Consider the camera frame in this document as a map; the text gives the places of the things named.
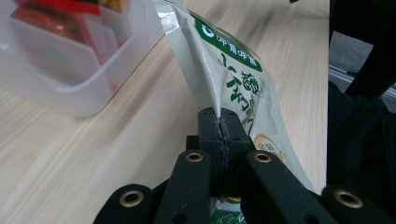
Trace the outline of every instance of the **red food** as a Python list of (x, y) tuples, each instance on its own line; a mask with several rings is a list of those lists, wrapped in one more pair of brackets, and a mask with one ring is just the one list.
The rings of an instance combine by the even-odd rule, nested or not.
[(99, 15), (99, 5), (97, 1), (92, 0), (35, 0), (38, 3), (50, 7), (60, 8), (68, 12), (91, 13)]
[(78, 22), (61, 11), (34, 4), (23, 4), (11, 14), (11, 17), (80, 43), (85, 42)]

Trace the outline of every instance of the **green logo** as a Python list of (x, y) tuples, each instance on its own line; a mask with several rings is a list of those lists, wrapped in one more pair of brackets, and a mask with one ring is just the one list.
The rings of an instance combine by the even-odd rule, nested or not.
[(214, 27), (209, 21), (205, 21), (205, 19), (197, 14), (191, 11), (190, 14), (195, 18), (195, 29), (197, 29), (203, 40), (220, 49), (238, 62), (262, 72), (262, 66), (251, 55), (250, 50), (244, 44), (227, 32), (220, 30), (220, 28)]

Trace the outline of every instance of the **clear plastic box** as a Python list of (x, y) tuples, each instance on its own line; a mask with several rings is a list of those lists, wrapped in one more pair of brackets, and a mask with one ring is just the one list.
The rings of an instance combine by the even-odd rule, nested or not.
[(92, 48), (11, 18), (17, 5), (1, 1), (1, 88), (72, 117), (102, 110), (163, 36), (151, 1), (128, 3), (122, 14), (101, 8), (100, 21), (83, 15), (87, 30), (95, 36)]

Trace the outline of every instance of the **plastic bag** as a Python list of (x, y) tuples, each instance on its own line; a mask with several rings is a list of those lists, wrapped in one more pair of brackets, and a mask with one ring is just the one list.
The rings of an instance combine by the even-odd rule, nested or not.
[[(161, 0), (154, 4), (198, 106), (213, 107), (217, 117), (222, 107), (235, 112), (255, 147), (277, 155), (313, 190), (288, 138), (271, 76), (259, 57), (186, 8)], [(226, 203), (218, 201), (214, 214)], [(226, 214), (233, 222), (214, 216), (212, 223), (243, 223), (235, 222), (235, 214), (233, 218)]]

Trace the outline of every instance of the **wood grain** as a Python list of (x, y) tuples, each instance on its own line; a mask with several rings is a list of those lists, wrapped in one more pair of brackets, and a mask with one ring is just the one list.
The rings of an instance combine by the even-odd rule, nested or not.
[[(329, 1), (186, 0), (246, 43), (273, 76), (290, 141), (325, 184)], [(72, 119), (0, 90), (0, 222), (92, 223), (117, 188), (171, 173), (197, 105), (166, 38), (109, 105)]]

